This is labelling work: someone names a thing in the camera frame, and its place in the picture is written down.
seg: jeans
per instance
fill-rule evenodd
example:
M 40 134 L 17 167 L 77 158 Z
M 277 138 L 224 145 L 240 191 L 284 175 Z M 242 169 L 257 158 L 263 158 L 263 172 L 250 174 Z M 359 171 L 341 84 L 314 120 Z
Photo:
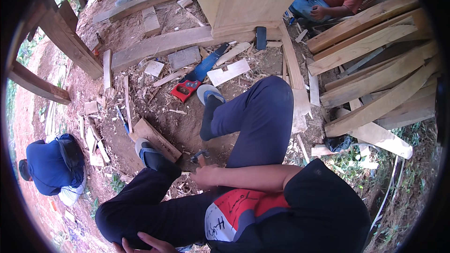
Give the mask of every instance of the jeans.
M 213 134 L 240 131 L 227 167 L 281 164 L 291 135 L 293 106 L 289 85 L 270 76 L 217 107 Z M 144 168 L 116 197 L 103 203 L 95 215 L 102 235 L 118 244 L 125 237 L 135 249 L 151 249 L 138 238 L 138 231 L 175 247 L 204 242 L 206 209 L 222 193 L 207 191 L 161 202 L 176 179 L 173 173 Z
M 319 5 L 323 7 L 329 7 L 329 5 L 324 0 L 294 0 L 290 5 L 289 10 L 292 14 L 303 17 L 309 21 L 320 23 L 331 19 L 331 16 L 326 15 L 322 20 L 316 20 L 311 17 L 310 13 L 312 6 Z

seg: green plant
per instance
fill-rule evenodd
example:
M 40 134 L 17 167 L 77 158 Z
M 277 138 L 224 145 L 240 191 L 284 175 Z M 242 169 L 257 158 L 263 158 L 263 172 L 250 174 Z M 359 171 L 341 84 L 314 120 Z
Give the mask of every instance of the green plant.
M 111 182 L 109 183 L 109 185 L 112 187 L 112 189 L 116 193 L 119 193 L 125 187 L 125 182 L 121 181 L 120 175 L 113 174 L 113 176 L 111 178 Z

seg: wood scrap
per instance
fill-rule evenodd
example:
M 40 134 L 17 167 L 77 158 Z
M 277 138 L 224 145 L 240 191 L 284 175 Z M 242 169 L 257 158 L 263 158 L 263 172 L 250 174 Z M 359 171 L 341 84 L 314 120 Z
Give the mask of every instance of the wood scrap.
M 211 80 L 212 85 L 217 87 L 222 83 L 233 79 L 236 76 L 241 75 L 249 70 L 250 66 L 248 65 L 247 61 L 243 59 L 231 65 L 228 65 L 226 71 L 224 71 L 223 69 L 210 70 L 207 72 L 207 75 Z
M 133 133 L 133 125 L 131 123 L 131 111 L 130 111 L 130 92 L 128 88 L 128 76 L 124 76 L 123 84 L 125 88 L 125 106 L 127 108 L 127 119 L 128 119 L 128 127 L 130 128 L 130 133 Z
M 180 77 L 180 76 L 183 76 L 183 75 L 189 73 L 191 70 L 192 70 L 192 68 L 185 68 L 185 69 L 178 70 L 178 71 L 156 81 L 155 83 L 153 83 L 153 87 L 159 87 L 161 85 L 164 85 L 167 82 L 170 82 L 170 81 L 176 79 L 177 77 Z

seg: wooden block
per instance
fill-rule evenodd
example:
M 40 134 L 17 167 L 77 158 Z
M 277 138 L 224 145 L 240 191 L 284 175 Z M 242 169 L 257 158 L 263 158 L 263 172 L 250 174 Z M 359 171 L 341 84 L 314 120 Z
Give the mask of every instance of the wooden block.
M 146 9 L 150 6 L 166 1 L 169 0 L 131 0 L 122 6 L 114 7 L 108 11 L 95 15 L 92 19 L 92 23 L 96 24 L 108 19 L 110 22 L 115 22 L 142 9 Z
M 339 109 L 337 111 L 337 116 L 339 118 L 342 118 L 346 115 L 349 115 L 350 113 L 351 112 L 346 109 Z M 408 143 L 406 143 L 396 135 L 373 122 L 369 122 L 352 131 L 349 131 L 348 134 L 352 137 L 357 138 L 358 140 L 362 140 L 369 144 L 379 146 L 382 149 L 390 151 L 391 153 L 394 153 L 406 159 L 411 158 L 411 156 L 413 155 L 413 147 L 411 147 Z
M 130 90 L 128 88 L 128 76 L 123 77 L 123 85 L 125 88 L 125 106 L 127 107 L 127 119 L 128 119 L 128 127 L 130 128 L 130 133 L 133 133 L 133 125 L 131 122 L 131 111 L 130 111 Z
M 111 83 L 111 58 L 113 53 L 111 49 L 106 50 L 103 53 L 103 83 L 104 90 L 107 90 L 112 87 Z
M 85 103 L 85 113 L 86 115 L 94 114 L 98 112 L 97 101 L 92 100 Z
M 418 6 L 418 0 L 386 0 L 311 38 L 308 40 L 308 48 L 312 53 L 317 53 L 365 29 L 405 13 L 408 10 L 415 9 Z
M 177 161 L 181 152 L 177 150 L 168 140 L 166 140 L 153 126 L 145 119 L 140 119 L 135 125 L 134 133 L 130 133 L 130 138 L 136 142 L 138 138 L 146 138 L 156 149 L 160 150 L 162 155 L 172 162 Z
M 184 9 L 194 3 L 192 0 L 178 0 L 177 3 Z
M 320 101 L 325 108 L 333 108 L 368 93 L 381 89 L 386 85 L 408 76 L 437 53 L 434 41 L 405 53 L 379 68 L 322 94 Z
M 281 41 L 268 41 L 266 47 L 281 47 L 283 43 Z
M 189 47 L 167 56 L 172 71 L 179 70 L 187 65 L 200 63 L 200 51 L 198 46 Z
M 372 122 L 411 98 L 440 66 L 439 57 L 417 70 L 411 77 L 372 102 L 325 125 L 327 137 L 336 137 Z
M 246 49 L 250 48 L 250 43 L 248 42 L 242 42 L 236 45 L 233 49 L 229 50 L 227 53 L 223 54 L 215 63 L 215 67 L 218 67 L 219 65 L 222 65 L 228 60 L 233 59 L 238 54 L 244 52 Z
M 237 61 L 231 65 L 227 66 L 227 70 L 223 71 L 223 69 L 216 69 L 207 72 L 209 79 L 212 82 L 212 85 L 215 87 L 221 85 L 222 83 L 235 78 L 238 75 L 243 74 L 250 70 L 250 66 L 248 65 L 245 59 Z
M 161 32 L 161 26 L 159 25 L 158 18 L 156 17 L 155 7 L 142 10 L 143 29 L 147 37 Z
M 155 60 L 150 60 L 145 63 L 147 67 L 145 68 L 144 72 L 146 74 L 153 75 L 154 77 L 158 77 L 161 73 L 162 68 L 164 67 L 163 63 L 157 62 Z
M 414 31 L 417 31 L 417 27 L 413 25 L 413 19 L 410 16 L 357 42 L 354 42 L 334 52 L 333 54 L 330 54 L 320 60 L 316 60 L 316 62 L 308 66 L 308 70 L 312 76 L 321 74 L 327 70 L 369 53 L 389 42 L 396 41 L 397 39 L 413 33 Z

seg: dirt ground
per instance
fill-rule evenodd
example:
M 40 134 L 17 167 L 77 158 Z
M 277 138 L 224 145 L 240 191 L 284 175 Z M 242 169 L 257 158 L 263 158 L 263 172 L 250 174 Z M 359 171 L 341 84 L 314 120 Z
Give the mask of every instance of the dirt ground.
M 78 16 L 77 34 L 87 47 L 93 47 L 96 33 L 105 41 L 105 44 L 98 49 L 99 57 L 102 57 L 103 52 L 107 49 L 117 52 L 146 38 L 143 31 L 141 12 L 131 14 L 114 23 L 92 24 L 93 16 L 112 8 L 115 1 L 103 0 L 98 3 L 90 0 L 87 7 Z M 176 0 L 155 6 L 158 20 L 162 26 L 161 33 L 175 31 L 174 28 L 176 27 L 183 30 L 198 26 L 184 15 L 183 10 L 176 13 L 178 8 L 179 5 L 176 3 Z M 195 0 L 194 4 L 188 8 L 203 23 L 207 23 L 200 6 Z M 294 38 L 299 35 L 298 28 L 295 25 L 288 26 L 288 31 L 293 40 L 297 59 L 301 65 L 301 73 L 306 77 L 305 83 L 308 84 L 307 68 L 303 64 L 302 54 L 306 57 L 312 57 L 312 54 L 305 44 L 294 41 Z M 213 51 L 215 48 L 211 47 L 207 48 L 207 50 Z M 245 83 L 239 82 L 239 79 L 245 80 L 249 84 L 254 84 L 263 77 L 281 74 L 283 62 L 281 48 L 267 48 L 265 53 L 258 56 L 254 55 L 256 52 L 256 49 L 252 49 L 250 54 L 244 51 L 232 60 L 247 59 L 251 71 L 218 87 L 227 100 L 233 99 L 250 87 Z M 169 73 L 170 66 L 167 56 L 159 57 L 158 59 L 165 63 L 165 67 L 160 74 L 162 78 Z M 104 94 L 103 79 L 92 80 L 76 65 L 72 66 L 72 62 L 47 37 L 35 48 L 28 64 L 28 69 L 53 84 L 59 81 L 58 76 L 60 76 L 61 71 L 67 75 L 64 86 L 69 92 L 72 102 L 67 106 L 61 104 L 57 106 L 55 115 L 56 130 L 57 132 L 67 132 L 74 135 L 80 146 L 85 148 L 84 152 L 86 153 L 86 158 L 88 158 L 87 145 L 80 138 L 78 116 L 84 115 L 85 102 L 95 100 L 98 95 Z M 132 123 L 136 124 L 140 118 L 145 118 L 170 143 L 183 152 L 182 157 L 177 161 L 177 164 L 183 170 L 183 174 L 174 182 L 165 200 L 201 192 L 196 188 L 195 182 L 192 182 L 189 177 L 190 172 L 193 172 L 197 167 L 196 164 L 189 161 L 190 155 L 200 149 L 208 149 L 211 157 L 207 159 L 207 162 L 225 166 L 227 158 L 233 149 L 239 133 L 203 142 L 199 137 L 203 106 L 198 98 L 191 97 L 186 103 L 181 103 L 178 99 L 169 95 L 175 84 L 174 82 L 163 85 L 160 89 L 153 88 L 151 84 L 155 79 L 146 75 L 143 70 L 144 68 L 135 65 L 114 76 L 112 83 L 115 93 L 112 97 L 107 98 L 106 106 L 101 108 L 95 120 L 104 139 L 103 142 L 111 162 L 105 167 L 97 167 L 91 166 L 89 161 L 86 161 L 88 169 L 86 194 L 82 195 L 75 205 L 67 207 L 61 203 L 58 197 L 48 197 L 40 194 L 33 183 L 24 182 L 22 179 L 18 180 L 25 201 L 29 206 L 31 215 L 36 220 L 37 226 L 61 252 L 114 252 L 112 245 L 98 231 L 91 214 L 96 209 L 96 199 L 98 199 L 98 204 L 100 205 L 116 195 L 116 192 L 110 186 L 111 179 L 105 174 L 119 172 L 134 177 L 143 168 L 141 160 L 135 154 L 134 143 L 126 134 L 115 110 L 115 105 L 119 107 L 125 105 L 123 93 L 123 79 L 125 75 L 128 75 L 130 79 Z M 324 92 L 325 83 L 335 80 L 337 73 L 337 71 L 331 70 L 319 76 L 321 93 Z M 48 110 L 48 107 L 48 100 L 36 96 L 21 87 L 18 88 L 14 125 L 18 160 L 26 157 L 25 148 L 29 143 L 38 139 L 45 139 L 45 122 L 40 121 L 38 111 L 42 108 Z M 169 110 L 182 110 L 187 115 L 170 112 Z M 125 109 L 122 110 L 122 113 L 126 118 Z M 306 150 L 311 150 L 316 144 L 322 144 L 325 137 L 323 129 L 325 121 L 320 108 L 312 105 L 311 115 L 312 119 L 306 115 L 308 128 L 300 134 Z M 420 155 L 418 160 L 420 162 L 428 162 L 427 155 L 430 155 L 430 153 L 429 148 L 423 149 L 423 154 Z M 296 139 L 292 137 L 286 162 L 299 164 L 299 162 L 302 162 L 302 157 L 302 151 L 297 146 Z M 430 182 L 432 182 L 431 178 L 436 173 L 436 169 L 434 169 L 434 173 L 427 173 L 427 176 L 430 177 Z M 365 203 L 373 214 L 373 209 L 377 211 L 376 201 L 383 192 L 381 189 L 385 186 L 385 182 L 381 181 L 372 184 L 372 188 L 364 189 L 364 191 L 359 190 L 358 194 L 362 198 L 366 197 Z M 428 193 L 431 186 L 432 183 L 428 184 L 427 189 L 420 192 L 422 204 L 426 200 L 424 195 Z M 56 204 L 56 211 L 52 210 L 50 205 L 52 201 Z M 64 216 L 65 211 L 72 213 L 76 217 L 76 222 L 67 219 Z M 192 250 L 192 252 L 208 251 L 209 249 L 206 247 L 196 247 Z

